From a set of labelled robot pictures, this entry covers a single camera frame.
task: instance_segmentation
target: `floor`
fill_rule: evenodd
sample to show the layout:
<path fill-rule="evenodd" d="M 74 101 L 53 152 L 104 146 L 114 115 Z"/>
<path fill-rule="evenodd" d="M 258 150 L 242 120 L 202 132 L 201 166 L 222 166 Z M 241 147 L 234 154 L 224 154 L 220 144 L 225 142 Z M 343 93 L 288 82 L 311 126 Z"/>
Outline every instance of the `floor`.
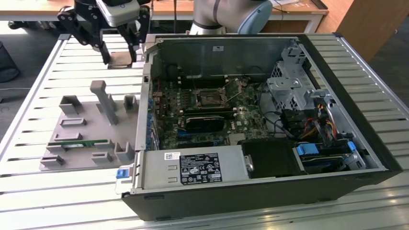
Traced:
<path fill-rule="evenodd" d="M 152 30 L 152 33 L 172 32 L 172 26 L 162 25 L 161 31 Z M 30 29 L 10 30 L 6 22 L 0 22 L 0 41 L 21 70 L 20 76 L 10 82 L 0 83 L 0 89 L 12 87 L 30 87 L 48 58 L 58 37 L 57 31 L 44 31 L 38 25 Z M 377 56 L 370 61 L 370 66 L 382 77 L 395 94 L 406 105 L 409 105 L 409 17 L 405 19 L 398 33 L 394 34 Z M 2 103 L 0 103 L 0 140 L 8 126 L 18 111 L 28 90 L 0 91 Z"/>

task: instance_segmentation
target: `gray fixture plate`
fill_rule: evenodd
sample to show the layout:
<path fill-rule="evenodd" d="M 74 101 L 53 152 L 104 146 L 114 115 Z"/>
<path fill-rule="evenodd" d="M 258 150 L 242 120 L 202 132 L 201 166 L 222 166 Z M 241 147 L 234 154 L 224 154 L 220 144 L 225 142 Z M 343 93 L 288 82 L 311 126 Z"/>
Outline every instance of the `gray fixture plate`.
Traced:
<path fill-rule="evenodd" d="M 73 136 L 76 133 L 82 135 L 82 140 L 98 140 L 106 139 L 120 144 L 121 148 L 125 148 L 126 142 L 129 142 L 130 147 L 134 149 L 134 135 L 136 135 L 136 126 L 137 126 L 137 112 L 125 112 L 122 102 L 116 101 L 116 115 L 118 118 L 118 124 L 114 126 L 109 125 L 106 116 L 104 113 L 100 113 L 100 110 L 96 106 L 96 102 L 82 102 L 78 107 L 77 115 L 70 115 L 69 118 L 82 117 L 86 121 L 84 126 L 70 126 L 61 127 L 61 120 L 66 118 L 65 114 L 61 113 L 56 128 L 53 130 L 49 142 L 53 142 L 56 134 L 60 137 Z M 112 157 L 112 161 L 97 161 L 92 160 L 93 153 L 108 152 Z M 85 169 L 85 168 L 116 168 L 121 165 L 130 164 L 133 159 L 128 161 L 118 161 L 117 156 L 113 153 L 113 147 L 108 149 L 97 148 L 70 148 L 66 152 L 56 151 L 49 152 L 45 150 L 44 157 L 52 157 L 58 155 L 62 160 L 62 165 L 54 165 L 45 167 L 40 164 L 40 170 L 62 170 L 62 169 Z"/>

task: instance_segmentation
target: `white table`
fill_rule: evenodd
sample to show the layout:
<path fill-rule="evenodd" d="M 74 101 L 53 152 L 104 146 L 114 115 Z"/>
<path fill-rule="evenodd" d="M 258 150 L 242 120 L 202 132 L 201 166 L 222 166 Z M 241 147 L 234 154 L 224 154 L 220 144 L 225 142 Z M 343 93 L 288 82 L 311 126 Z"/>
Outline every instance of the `white table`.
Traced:
<path fill-rule="evenodd" d="M 309 38 L 405 170 L 399 175 L 359 188 L 337 201 L 162 222 L 141 221 L 113 191 L 116 169 L 38 171 L 61 112 L 61 96 L 76 94 L 82 102 L 96 101 L 89 91 L 96 79 L 105 80 L 106 92 L 114 99 L 140 92 L 141 61 L 132 69 L 106 70 L 100 54 L 62 36 L 0 144 L 1 230 L 403 228 L 409 224 L 407 108 L 342 38 L 331 34 L 310 34 Z M 108 35 L 105 42 L 110 51 L 126 51 L 117 35 Z"/>

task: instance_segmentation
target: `warning label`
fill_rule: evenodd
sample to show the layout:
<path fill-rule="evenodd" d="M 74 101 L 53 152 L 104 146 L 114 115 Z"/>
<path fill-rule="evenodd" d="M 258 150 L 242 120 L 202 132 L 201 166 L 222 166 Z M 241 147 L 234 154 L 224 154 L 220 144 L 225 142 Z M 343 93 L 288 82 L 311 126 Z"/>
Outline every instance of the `warning label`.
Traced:
<path fill-rule="evenodd" d="M 180 156 L 178 161 L 182 185 L 222 181 L 217 153 Z"/>

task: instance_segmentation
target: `colorful wires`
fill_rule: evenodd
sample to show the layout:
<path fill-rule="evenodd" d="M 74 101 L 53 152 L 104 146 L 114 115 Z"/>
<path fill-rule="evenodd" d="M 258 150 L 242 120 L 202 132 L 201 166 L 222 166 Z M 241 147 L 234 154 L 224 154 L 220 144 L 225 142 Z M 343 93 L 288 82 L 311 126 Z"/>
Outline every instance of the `colorful wires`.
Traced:
<path fill-rule="evenodd" d="M 317 132 L 317 128 L 313 127 L 309 131 L 307 130 L 307 124 L 313 121 L 314 119 L 313 118 L 307 118 L 306 121 L 305 121 L 305 128 L 303 128 L 303 134 L 301 134 L 299 136 L 299 139 L 303 139 L 306 138 L 307 136 L 310 136 L 311 134 L 314 134 Z"/>
<path fill-rule="evenodd" d="M 307 133 L 305 133 L 302 136 L 301 136 L 301 139 L 306 138 L 307 136 L 310 136 L 313 133 L 317 132 L 317 128 L 314 127 Z"/>
<path fill-rule="evenodd" d="M 333 138 L 337 139 L 337 128 L 335 128 L 334 124 L 329 120 L 325 120 L 325 122 L 331 127 Z"/>

